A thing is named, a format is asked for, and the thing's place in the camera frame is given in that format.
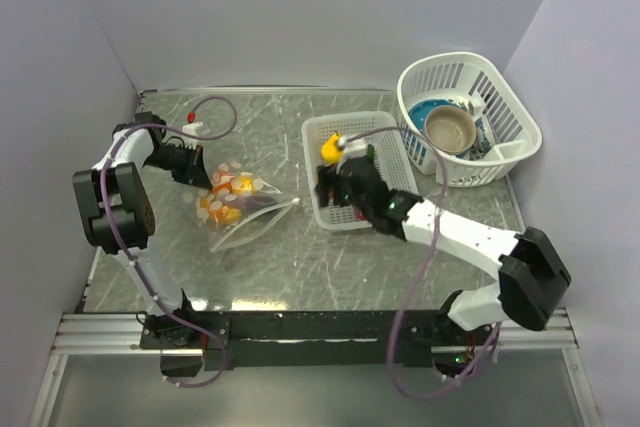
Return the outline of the yellow fake pear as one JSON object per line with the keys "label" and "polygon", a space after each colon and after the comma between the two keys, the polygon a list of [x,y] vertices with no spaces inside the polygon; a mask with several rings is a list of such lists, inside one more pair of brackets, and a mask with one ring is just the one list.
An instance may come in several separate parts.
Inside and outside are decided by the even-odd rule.
{"label": "yellow fake pear", "polygon": [[341,134],[334,132],[322,145],[320,154],[325,164],[334,165],[341,160],[342,150],[338,146],[340,139]]}

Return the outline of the yellow fake lemon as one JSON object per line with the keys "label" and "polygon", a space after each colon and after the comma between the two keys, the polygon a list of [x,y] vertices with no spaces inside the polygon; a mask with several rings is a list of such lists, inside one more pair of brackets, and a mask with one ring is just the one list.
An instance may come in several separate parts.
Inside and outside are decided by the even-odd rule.
{"label": "yellow fake lemon", "polygon": [[261,178],[240,175],[233,179],[232,191],[239,196],[251,196],[263,190],[265,183]]}

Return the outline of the polka dot zip bag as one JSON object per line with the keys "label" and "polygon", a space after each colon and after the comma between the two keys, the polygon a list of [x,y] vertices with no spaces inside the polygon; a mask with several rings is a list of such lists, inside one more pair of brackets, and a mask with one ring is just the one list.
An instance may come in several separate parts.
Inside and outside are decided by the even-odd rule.
{"label": "polka dot zip bag", "polygon": [[182,195],[187,212],[207,233],[209,250],[219,252],[246,245],[274,227],[300,199],[272,185],[237,162],[221,163],[209,188]]}

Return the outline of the green fake vegetable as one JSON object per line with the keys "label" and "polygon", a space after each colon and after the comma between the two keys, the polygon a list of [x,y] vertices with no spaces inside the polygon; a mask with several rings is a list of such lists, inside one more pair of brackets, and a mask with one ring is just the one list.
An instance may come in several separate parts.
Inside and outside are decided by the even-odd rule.
{"label": "green fake vegetable", "polygon": [[375,163],[375,147],[372,144],[367,145],[367,159],[370,163]]}

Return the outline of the purple fake eggplant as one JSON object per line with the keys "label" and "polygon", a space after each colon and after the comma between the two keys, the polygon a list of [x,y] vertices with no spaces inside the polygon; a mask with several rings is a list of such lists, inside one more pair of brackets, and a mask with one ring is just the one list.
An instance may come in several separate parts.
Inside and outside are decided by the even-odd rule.
{"label": "purple fake eggplant", "polygon": [[246,212],[256,212],[277,204],[277,200],[268,195],[249,195],[236,198],[239,207]]}

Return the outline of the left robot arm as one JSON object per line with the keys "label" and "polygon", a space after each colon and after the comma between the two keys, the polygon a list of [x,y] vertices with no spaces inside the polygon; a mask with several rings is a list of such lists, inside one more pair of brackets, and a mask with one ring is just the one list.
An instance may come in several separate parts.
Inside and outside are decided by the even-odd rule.
{"label": "left robot arm", "polygon": [[166,122],[143,112],[118,125],[105,156],[73,175],[72,183],[89,243],[114,256],[138,288],[146,307],[145,332],[178,349],[201,338],[183,289],[159,260],[151,241],[155,216],[140,177],[150,165],[171,173],[175,182],[209,190],[203,148],[164,140]]}

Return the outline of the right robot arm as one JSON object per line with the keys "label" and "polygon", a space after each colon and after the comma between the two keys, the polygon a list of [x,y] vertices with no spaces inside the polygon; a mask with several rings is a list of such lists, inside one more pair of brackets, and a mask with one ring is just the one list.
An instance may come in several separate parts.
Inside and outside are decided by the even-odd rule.
{"label": "right robot arm", "polygon": [[453,214],[411,192],[391,189],[365,158],[320,166],[314,191],[320,207],[351,207],[379,233],[442,251],[485,272],[493,284],[451,294],[436,315],[439,337],[460,345],[473,330],[515,322],[538,332],[559,306],[571,276],[541,230],[498,229]]}

